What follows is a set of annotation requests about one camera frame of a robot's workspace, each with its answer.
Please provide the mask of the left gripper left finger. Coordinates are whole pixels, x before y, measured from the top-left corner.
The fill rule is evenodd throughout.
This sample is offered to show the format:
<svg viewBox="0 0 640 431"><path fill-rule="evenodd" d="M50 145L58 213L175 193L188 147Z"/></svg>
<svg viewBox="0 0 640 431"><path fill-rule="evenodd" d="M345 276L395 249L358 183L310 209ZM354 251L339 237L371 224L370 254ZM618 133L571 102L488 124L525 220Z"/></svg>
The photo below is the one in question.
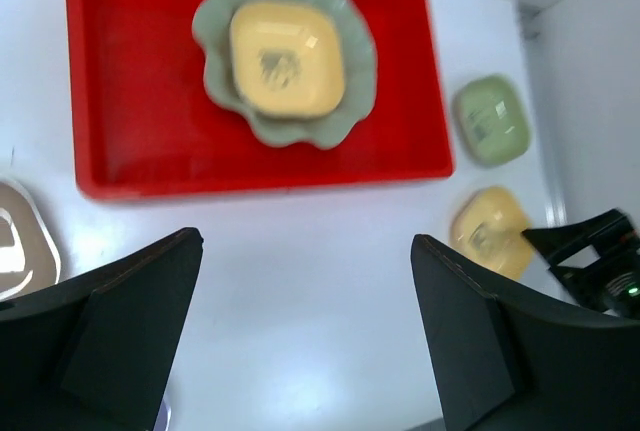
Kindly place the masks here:
<svg viewBox="0 0 640 431"><path fill-rule="evenodd" d="M195 289L192 227L1 304L4 430L150 430Z"/></svg>

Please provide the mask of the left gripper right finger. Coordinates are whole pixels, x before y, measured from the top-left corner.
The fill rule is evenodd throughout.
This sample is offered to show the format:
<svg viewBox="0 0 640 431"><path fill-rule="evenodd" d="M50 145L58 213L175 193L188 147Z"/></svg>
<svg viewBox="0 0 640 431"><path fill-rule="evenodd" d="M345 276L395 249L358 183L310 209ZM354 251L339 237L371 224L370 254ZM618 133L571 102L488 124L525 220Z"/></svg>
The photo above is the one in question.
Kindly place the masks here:
<svg viewBox="0 0 640 431"><path fill-rule="evenodd" d="M428 235L411 267L449 430L635 430L639 324L549 297Z"/></svg>

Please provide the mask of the green scalloped bowl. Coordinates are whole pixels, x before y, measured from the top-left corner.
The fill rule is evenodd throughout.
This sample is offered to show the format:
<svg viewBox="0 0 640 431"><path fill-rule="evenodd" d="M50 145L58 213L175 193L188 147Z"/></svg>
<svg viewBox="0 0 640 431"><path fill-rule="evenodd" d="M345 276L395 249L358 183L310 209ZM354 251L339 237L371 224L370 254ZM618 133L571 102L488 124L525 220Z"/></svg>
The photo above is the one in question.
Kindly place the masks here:
<svg viewBox="0 0 640 431"><path fill-rule="evenodd" d="M243 117L263 144L281 148L309 143L318 149L339 145L374 108L378 60L373 35L353 0L282 0L301 2L329 15L341 39L346 90L330 114L308 120L275 119L257 112L240 96L233 77L229 27L236 10L254 0L203 0L192 35L205 57L203 85L216 105Z"/></svg>

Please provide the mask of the yellow square plate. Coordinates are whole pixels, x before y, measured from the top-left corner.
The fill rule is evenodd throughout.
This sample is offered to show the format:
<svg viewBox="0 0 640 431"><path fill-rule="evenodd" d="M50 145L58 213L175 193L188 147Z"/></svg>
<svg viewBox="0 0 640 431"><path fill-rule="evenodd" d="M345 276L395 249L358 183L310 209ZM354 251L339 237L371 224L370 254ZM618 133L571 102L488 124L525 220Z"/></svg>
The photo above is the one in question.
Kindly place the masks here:
<svg viewBox="0 0 640 431"><path fill-rule="evenodd" d="M236 88L258 113L308 120L340 104L341 39L326 13L301 2L254 0L236 10L229 32Z"/></svg>
<svg viewBox="0 0 640 431"><path fill-rule="evenodd" d="M534 250L522 236L530 226L514 194L490 186L476 192L455 216L449 244L474 263L519 281L533 259Z"/></svg>

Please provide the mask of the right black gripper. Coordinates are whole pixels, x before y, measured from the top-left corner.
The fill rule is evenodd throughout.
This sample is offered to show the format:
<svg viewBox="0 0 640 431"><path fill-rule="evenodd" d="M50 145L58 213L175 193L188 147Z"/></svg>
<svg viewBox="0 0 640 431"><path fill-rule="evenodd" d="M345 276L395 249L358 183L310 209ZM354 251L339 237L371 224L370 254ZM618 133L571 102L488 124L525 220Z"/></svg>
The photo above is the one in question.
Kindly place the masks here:
<svg viewBox="0 0 640 431"><path fill-rule="evenodd" d="M556 228L529 228L522 236L551 264L549 271L580 306L600 313L639 319L639 236L618 209ZM583 250L596 259L585 266L566 264Z"/></svg>

